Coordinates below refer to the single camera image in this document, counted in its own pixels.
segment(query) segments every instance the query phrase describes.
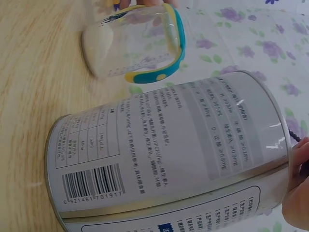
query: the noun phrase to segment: formula can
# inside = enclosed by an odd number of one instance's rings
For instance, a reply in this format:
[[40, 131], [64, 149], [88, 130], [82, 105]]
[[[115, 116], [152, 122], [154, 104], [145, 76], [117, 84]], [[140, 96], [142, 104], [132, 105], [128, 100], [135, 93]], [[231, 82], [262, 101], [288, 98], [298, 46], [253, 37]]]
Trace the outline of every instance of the formula can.
[[279, 205], [291, 155], [274, 97], [237, 71], [60, 118], [46, 180], [70, 232], [212, 231]]

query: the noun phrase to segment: white tablecloth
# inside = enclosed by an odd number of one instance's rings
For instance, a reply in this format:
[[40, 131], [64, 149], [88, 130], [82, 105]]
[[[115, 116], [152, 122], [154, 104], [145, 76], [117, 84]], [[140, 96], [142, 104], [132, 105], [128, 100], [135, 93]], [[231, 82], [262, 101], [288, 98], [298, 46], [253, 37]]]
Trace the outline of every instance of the white tablecloth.
[[[92, 20], [112, 12], [109, 0], [85, 1]], [[187, 49], [174, 75], [155, 84], [128, 84], [129, 92], [138, 94], [245, 69], [255, 72], [272, 91], [289, 128], [305, 136], [309, 125], [309, 0], [266, 1], [181, 0], [181, 14], [195, 21], [196, 45]], [[301, 230], [288, 225], [278, 207], [222, 231]]]

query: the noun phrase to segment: green leaf pattern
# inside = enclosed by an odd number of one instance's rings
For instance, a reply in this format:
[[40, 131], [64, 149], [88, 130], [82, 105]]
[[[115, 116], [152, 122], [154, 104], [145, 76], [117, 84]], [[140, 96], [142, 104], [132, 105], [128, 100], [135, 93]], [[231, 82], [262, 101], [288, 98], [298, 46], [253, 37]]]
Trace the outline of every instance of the green leaf pattern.
[[208, 62], [208, 63], [212, 63], [212, 59], [209, 56], [207, 56], [207, 55], [201, 55], [201, 56], [199, 56], [199, 58], [202, 61], [205, 61], [205, 62]]

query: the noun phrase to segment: wooden table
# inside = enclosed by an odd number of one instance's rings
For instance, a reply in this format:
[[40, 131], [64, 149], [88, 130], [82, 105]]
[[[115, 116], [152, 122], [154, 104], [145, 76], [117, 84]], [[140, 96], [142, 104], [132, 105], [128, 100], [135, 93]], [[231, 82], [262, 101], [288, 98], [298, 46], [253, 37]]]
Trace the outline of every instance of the wooden table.
[[0, 1], [0, 231], [60, 232], [44, 181], [54, 121], [124, 98], [120, 78], [97, 81], [80, 47], [81, 0]]

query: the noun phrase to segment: person's hand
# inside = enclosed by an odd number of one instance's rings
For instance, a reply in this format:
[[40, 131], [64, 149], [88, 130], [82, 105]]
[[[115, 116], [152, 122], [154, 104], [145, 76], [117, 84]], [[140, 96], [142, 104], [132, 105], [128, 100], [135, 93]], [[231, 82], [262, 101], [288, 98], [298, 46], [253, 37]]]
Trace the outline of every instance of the person's hand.
[[[174, 7], [178, 7], [178, 0], [164, 0], [164, 3], [172, 4]], [[131, 0], [121, 0], [120, 9], [128, 7], [131, 3]], [[146, 6], [157, 6], [162, 4], [162, 0], [136, 0], [137, 5], [146, 5]]]
[[309, 138], [300, 141], [293, 151], [292, 190], [282, 203], [284, 219], [294, 227], [309, 231], [309, 177], [299, 174], [300, 166], [309, 160]]

